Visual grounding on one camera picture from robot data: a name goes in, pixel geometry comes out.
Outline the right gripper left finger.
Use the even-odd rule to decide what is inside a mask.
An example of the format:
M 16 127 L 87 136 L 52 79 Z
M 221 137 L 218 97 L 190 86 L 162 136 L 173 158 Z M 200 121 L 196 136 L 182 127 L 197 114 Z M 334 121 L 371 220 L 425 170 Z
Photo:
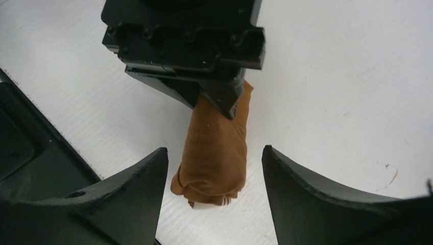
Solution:
M 166 148 L 133 166 L 40 203 L 34 244 L 153 244 L 168 169 Z

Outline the brown underwear beige waistband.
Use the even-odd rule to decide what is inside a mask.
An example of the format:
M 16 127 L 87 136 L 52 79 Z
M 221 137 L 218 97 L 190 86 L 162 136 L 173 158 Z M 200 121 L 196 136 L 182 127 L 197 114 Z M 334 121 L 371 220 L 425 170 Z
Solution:
M 228 119 L 200 94 L 191 115 L 181 164 L 171 192 L 192 209 L 231 204 L 246 183 L 247 120 L 253 87 L 243 82 L 234 119 Z

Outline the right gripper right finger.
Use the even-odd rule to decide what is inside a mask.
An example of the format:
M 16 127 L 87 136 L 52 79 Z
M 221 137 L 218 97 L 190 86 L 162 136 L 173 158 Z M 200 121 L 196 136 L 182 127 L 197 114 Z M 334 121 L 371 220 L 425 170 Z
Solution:
M 396 199 L 333 181 L 267 145 L 263 176 L 279 244 L 432 244 L 432 193 Z

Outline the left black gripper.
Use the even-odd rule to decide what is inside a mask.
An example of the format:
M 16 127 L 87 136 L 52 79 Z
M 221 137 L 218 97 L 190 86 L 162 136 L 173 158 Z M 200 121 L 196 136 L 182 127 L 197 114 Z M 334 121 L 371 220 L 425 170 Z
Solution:
M 266 39 L 257 25 L 260 5 L 106 1 L 101 14 L 107 26 L 103 44 L 126 64 L 130 77 L 191 109 L 202 87 L 211 103 L 234 119 L 246 69 L 261 69 L 264 61 Z M 199 85 L 170 77 L 203 80 Z

